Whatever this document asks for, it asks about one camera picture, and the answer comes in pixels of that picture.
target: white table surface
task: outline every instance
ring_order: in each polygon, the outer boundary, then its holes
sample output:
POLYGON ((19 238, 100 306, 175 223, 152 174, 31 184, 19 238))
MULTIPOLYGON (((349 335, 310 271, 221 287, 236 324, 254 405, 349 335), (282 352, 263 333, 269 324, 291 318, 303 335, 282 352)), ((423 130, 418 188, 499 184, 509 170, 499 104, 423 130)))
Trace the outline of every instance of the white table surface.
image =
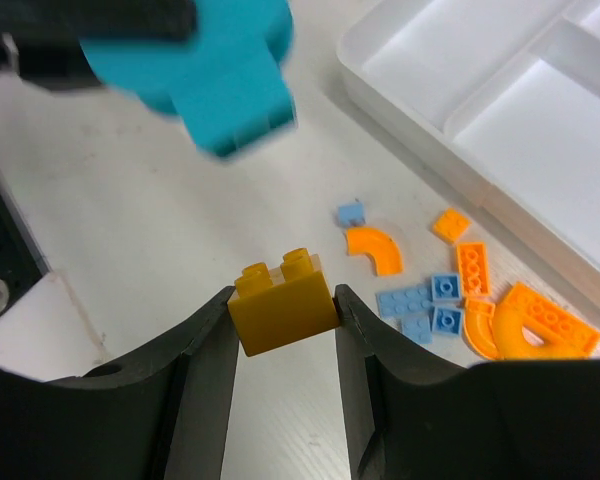
MULTIPOLYGON (((55 273, 0 320, 0 365, 84 373, 185 319, 244 266, 299 246, 321 255, 332 287, 348 283, 375 308, 375 292, 450 270, 429 232, 449 204, 474 220, 467 238, 487 242, 497 295, 524 280, 600 328, 595 306, 347 101, 335 45, 373 3, 292 2, 298 127, 231 164, 120 94, 51 96, 1 78, 0 172, 55 273), (334 215, 354 198, 402 248, 404 274, 378 278, 346 255, 334 215)), ((349 478, 334 346, 329 332, 240 355, 224 480, 349 478)), ((459 339, 432 350, 478 361, 459 339)))

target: yellow lego brick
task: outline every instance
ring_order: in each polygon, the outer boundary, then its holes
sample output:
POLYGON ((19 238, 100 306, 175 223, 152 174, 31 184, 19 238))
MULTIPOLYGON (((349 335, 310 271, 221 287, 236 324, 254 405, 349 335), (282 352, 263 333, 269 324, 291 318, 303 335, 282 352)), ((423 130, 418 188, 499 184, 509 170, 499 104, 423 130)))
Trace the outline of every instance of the yellow lego brick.
POLYGON ((456 247, 458 272, 465 297, 491 295, 487 246, 482 242, 461 243, 456 247))
POLYGON ((318 255, 299 248, 283 260, 247 267, 235 281, 229 313, 249 357, 340 325, 318 255))
POLYGON ((534 292, 523 283, 517 283, 507 294, 503 304, 525 315, 524 325, 539 335, 557 335, 571 347, 591 355, 600 341, 600 332, 568 313, 558 305, 534 292))
POLYGON ((447 209, 433 225, 433 231, 445 242, 453 245, 467 231, 471 221, 453 208, 447 209))

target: orange round lego piece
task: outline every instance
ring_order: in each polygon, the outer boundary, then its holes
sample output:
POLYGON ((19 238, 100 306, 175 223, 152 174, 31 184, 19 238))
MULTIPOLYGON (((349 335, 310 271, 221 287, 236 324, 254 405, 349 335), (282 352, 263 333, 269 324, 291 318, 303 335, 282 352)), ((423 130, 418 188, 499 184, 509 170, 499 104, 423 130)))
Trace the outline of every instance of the orange round lego piece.
POLYGON ((376 275, 401 273, 402 255, 398 245, 386 233, 371 227, 347 230, 349 255, 369 255, 376 266, 376 275))
POLYGON ((509 305, 501 304, 496 308, 492 321, 493 340, 502 358, 506 360, 532 359, 577 359, 586 355, 569 346, 560 336, 549 329, 535 331, 544 344, 531 345, 524 338, 522 328, 525 316, 509 305))
POLYGON ((529 330, 559 337, 584 356, 591 355, 600 341, 599 331, 522 283, 514 285, 502 303, 519 311, 529 330))

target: blurry teal object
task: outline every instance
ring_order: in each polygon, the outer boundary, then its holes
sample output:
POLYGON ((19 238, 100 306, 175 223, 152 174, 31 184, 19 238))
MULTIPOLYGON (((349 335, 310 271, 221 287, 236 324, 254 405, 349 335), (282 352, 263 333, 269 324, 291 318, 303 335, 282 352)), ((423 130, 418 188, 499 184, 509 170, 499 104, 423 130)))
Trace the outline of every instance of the blurry teal object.
POLYGON ((294 119, 279 64, 293 37, 286 0, 195 0, 183 43, 83 40, 105 84, 178 115, 202 150, 226 157, 294 119))

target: orange lego brick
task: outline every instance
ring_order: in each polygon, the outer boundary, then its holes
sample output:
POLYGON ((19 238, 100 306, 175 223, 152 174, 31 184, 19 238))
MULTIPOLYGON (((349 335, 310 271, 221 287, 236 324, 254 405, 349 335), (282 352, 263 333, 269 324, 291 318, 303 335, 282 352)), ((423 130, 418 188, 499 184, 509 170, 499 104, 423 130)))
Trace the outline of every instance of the orange lego brick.
POLYGON ((496 310, 495 304, 467 298, 464 308, 464 334, 469 345, 484 358, 489 360, 500 358, 491 331, 491 321, 496 310))
POLYGON ((386 233, 371 227, 347 230, 349 255, 369 255, 376 266, 376 275, 394 275, 402 272, 402 255, 396 242, 386 233))
POLYGON ((530 317, 507 303, 496 307, 491 324, 493 340, 498 353, 505 360, 566 360, 581 359, 587 355, 567 344, 558 334, 544 328, 530 317), (542 339, 542 345, 531 345, 524 337, 528 328, 542 339))
POLYGON ((235 281, 229 313, 249 357, 340 325, 318 255, 299 248, 283 260, 251 265, 235 281))
POLYGON ((526 316, 525 326, 539 335, 551 332, 586 356, 596 348, 600 332, 555 303, 517 283, 502 302, 526 316))
POLYGON ((482 242, 461 243, 456 247, 458 271, 465 297, 491 295, 487 246, 482 242))
POLYGON ((467 231, 471 221, 453 208, 448 208, 434 223, 433 231, 445 242, 453 245, 467 231))

